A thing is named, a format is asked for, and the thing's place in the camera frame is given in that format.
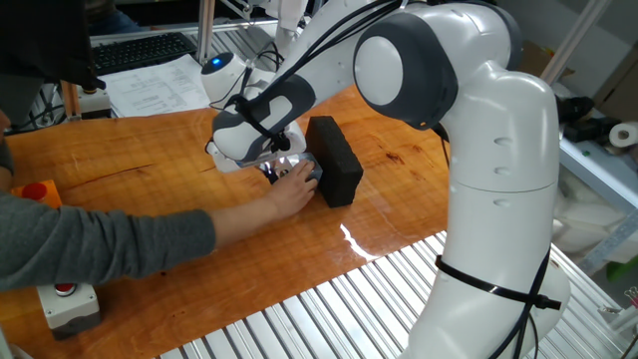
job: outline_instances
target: black box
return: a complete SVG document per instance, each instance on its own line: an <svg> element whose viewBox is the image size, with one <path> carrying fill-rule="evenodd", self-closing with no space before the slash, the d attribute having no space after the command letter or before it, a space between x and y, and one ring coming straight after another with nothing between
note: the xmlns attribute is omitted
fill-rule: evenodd
<svg viewBox="0 0 638 359"><path fill-rule="evenodd" d="M351 204L363 168L332 117L310 118L307 152L323 169L319 190L331 208Z"/></svg>

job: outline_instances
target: emergency stop button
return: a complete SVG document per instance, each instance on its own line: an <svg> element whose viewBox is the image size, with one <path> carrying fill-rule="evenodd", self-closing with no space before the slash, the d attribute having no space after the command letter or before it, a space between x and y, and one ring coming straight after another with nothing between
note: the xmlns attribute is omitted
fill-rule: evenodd
<svg viewBox="0 0 638 359"><path fill-rule="evenodd" d="M56 284L56 294L65 297L73 294L76 291L76 285L73 283Z"/></svg>
<svg viewBox="0 0 638 359"><path fill-rule="evenodd" d="M43 202L47 197L47 187L42 183L31 183L22 189L22 197Z"/></svg>

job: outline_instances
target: wooden tabletop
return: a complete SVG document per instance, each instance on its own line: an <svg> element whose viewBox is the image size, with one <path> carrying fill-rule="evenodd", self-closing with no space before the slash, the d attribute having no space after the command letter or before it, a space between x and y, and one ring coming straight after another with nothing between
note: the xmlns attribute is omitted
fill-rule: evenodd
<svg viewBox="0 0 638 359"><path fill-rule="evenodd" d="M34 288L0 293L0 325L35 359L152 358L446 227L439 138L370 110L353 88L299 120L330 115L364 168L355 202L320 195L294 218L142 280L96 288L102 324L53 340ZM223 175L203 148L212 110L85 121L8 139L15 185L54 180L62 202L159 215L259 197L256 169Z"/></svg>

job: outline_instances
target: white cylinder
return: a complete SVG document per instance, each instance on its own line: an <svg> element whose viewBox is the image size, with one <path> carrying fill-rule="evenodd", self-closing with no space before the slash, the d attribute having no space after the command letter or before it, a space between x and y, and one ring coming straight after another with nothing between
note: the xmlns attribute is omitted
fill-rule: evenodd
<svg viewBox="0 0 638 359"><path fill-rule="evenodd" d="M609 142L617 148L626 148L638 144L638 123L619 124L611 129Z"/></svg>

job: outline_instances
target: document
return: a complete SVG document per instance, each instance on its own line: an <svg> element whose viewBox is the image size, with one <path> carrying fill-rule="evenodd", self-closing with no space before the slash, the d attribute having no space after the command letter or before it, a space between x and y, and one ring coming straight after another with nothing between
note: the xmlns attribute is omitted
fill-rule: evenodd
<svg viewBox="0 0 638 359"><path fill-rule="evenodd" d="M162 65L100 79L107 83L111 106L119 117L150 116L208 107L200 72L201 66L184 55Z"/></svg>

